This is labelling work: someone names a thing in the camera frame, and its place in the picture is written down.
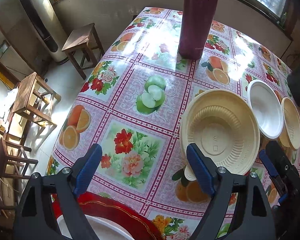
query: red plate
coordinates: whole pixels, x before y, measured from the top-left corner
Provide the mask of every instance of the red plate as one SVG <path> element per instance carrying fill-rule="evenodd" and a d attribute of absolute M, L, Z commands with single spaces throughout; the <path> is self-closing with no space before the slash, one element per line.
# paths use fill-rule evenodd
<path fill-rule="evenodd" d="M 62 215 L 59 201 L 54 195 L 52 203 L 55 217 Z M 125 228 L 135 240 L 163 240 L 160 231 L 152 221 L 140 215 L 120 201 L 92 192 L 81 194 L 77 202 L 83 213 L 93 217 L 109 219 Z"/>

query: tablecloth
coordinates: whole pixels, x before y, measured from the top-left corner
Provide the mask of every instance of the tablecloth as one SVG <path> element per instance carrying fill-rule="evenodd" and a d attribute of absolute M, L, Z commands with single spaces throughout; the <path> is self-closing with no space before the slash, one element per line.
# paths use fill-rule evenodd
<path fill-rule="evenodd" d="M 246 100 L 247 86 L 254 79 L 266 82 L 279 99 L 293 100 L 287 65 L 222 23 L 213 21 L 200 60 L 181 58 L 177 50 L 182 14 L 146 7 L 122 32 L 78 94 L 47 170 L 55 174 L 72 166 L 93 143 L 100 144 L 103 157 L 88 190 L 132 207 L 152 220 L 166 239 L 187 239 L 209 203 L 197 182 L 182 175 L 186 160 L 179 128 L 189 102 L 215 88 Z M 300 149 L 283 148 L 300 172 Z M 258 158 L 251 171 L 258 174 L 273 206 L 279 195 Z M 224 230 L 236 197 L 230 199 Z"/>

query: beige bowl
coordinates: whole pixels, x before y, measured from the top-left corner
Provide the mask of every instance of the beige bowl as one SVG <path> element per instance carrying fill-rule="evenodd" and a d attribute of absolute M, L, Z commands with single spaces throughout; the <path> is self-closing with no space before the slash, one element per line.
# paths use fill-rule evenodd
<path fill-rule="evenodd" d="M 260 131 L 251 108 L 241 97 L 227 90 L 213 89 L 196 96 L 186 108 L 180 143 L 184 156 L 187 146 L 196 143 L 217 167 L 243 175 L 257 157 Z M 195 180 L 190 165 L 185 175 Z"/>
<path fill-rule="evenodd" d="M 280 141 L 285 147 L 293 150 L 300 148 L 300 115 L 290 98 L 284 98 L 281 102 L 284 126 L 280 135 Z"/>

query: purple container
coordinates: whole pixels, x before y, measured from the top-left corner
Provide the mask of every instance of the purple container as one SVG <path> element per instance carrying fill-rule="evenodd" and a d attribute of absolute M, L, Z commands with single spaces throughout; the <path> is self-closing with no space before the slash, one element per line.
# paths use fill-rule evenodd
<path fill-rule="evenodd" d="M 202 56 L 218 0 L 184 0 L 178 52 L 183 58 Z"/>

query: yellow wooden beam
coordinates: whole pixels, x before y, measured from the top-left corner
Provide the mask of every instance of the yellow wooden beam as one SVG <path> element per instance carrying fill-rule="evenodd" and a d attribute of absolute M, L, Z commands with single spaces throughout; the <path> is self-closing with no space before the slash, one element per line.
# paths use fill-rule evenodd
<path fill-rule="evenodd" d="M 9 79 L 7 79 L 1 72 L 0 72 L 0 80 L 11 89 L 14 88 L 14 84 Z"/>

